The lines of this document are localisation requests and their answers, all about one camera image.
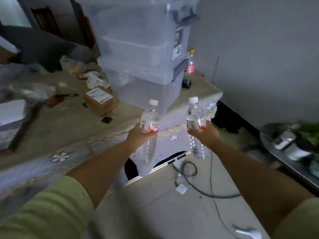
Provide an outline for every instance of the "gray wall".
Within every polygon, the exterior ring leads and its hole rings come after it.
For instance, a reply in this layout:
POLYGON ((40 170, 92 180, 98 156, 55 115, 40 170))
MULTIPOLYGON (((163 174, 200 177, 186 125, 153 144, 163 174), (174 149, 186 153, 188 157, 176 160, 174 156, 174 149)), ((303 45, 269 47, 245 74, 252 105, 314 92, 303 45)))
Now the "gray wall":
POLYGON ((319 0, 201 0, 192 27, 197 71, 260 128, 319 120, 319 0))

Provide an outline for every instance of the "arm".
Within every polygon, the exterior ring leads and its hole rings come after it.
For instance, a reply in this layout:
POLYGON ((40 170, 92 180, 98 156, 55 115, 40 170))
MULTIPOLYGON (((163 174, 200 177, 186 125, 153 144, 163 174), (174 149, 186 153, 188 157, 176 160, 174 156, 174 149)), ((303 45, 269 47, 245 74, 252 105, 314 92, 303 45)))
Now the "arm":
POLYGON ((142 132, 139 124, 136 124, 124 142, 77 166, 67 175, 75 178, 83 185, 93 202, 94 208, 96 208, 128 157, 139 146, 156 135, 156 132, 142 132))
POLYGON ((137 124, 124 142, 77 166, 2 220, 0 238, 80 238, 128 157, 155 136, 143 133, 137 124))
POLYGON ((293 179, 223 143, 209 121, 203 132, 188 130, 188 133, 219 157, 269 235, 301 202, 313 197, 293 179))

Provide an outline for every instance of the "container handle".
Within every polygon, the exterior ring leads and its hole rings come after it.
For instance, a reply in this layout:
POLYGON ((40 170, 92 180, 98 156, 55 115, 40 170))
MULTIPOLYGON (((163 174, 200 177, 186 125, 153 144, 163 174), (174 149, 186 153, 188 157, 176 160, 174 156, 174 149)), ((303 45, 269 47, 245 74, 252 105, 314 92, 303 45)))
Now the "container handle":
POLYGON ((182 18, 180 21, 178 21, 178 11, 177 10, 173 10, 171 11, 173 13, 173 19, 174 21, 182 27, 187 27, 189 25, 192 25, 194 23, 197 23, 199 21, 199 16, 197 16, 196 14, 194 14, 193 8, 190 7, 189 9, 189 13, 190 15, 187 17, 182 18))

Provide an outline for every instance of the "white wall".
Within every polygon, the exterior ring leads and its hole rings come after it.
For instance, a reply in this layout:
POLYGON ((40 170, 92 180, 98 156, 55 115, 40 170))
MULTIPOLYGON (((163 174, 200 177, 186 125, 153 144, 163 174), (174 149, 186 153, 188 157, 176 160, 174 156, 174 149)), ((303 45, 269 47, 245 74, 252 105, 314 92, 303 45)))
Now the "white wall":
POLYGON ((17 0, 0 0, 0 22, 2 25, 31 27, 17 0))
POLYGON ((65 40, 85 45, 84 38, 75 17, 70 0, 19 0, 27 15, 34 19, 31 8, 38 9, 48 6, 52 11, 65 40))
POLYGON ((201 0, 197 70, 256 128, 319 120, 319 0, 201 0))

